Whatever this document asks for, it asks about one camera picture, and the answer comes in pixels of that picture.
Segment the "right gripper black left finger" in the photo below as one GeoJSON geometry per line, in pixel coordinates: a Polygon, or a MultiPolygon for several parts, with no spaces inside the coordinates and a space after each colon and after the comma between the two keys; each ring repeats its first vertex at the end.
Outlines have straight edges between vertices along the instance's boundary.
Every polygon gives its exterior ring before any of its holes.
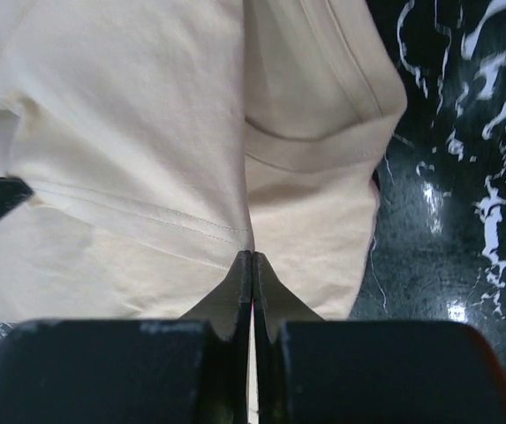
{"type": "Polygon", "coordinates": [[[252,256],[175,319],[41,320],[0,344],[0,423],[244,423],[252,256]]]}

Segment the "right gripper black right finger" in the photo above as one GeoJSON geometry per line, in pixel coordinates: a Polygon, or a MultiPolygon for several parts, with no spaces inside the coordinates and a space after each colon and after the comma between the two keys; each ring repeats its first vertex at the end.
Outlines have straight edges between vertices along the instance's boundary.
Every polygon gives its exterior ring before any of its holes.
{"type": "Polygon", "coordinates": [[[473,327],[326,321],[252,258],[262,423],[506,423],[506,375],[473,327]]]}

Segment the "beige t shirt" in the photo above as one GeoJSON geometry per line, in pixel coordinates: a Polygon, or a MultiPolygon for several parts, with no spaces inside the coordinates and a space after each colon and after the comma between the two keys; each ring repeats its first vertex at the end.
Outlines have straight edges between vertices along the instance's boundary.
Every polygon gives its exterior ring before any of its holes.
{"type": "Polygon", "coordinates": [[[240,251],[343,319],[406,96],[364,1],[0,1],[0,322],[177,318],[240,251]]]}

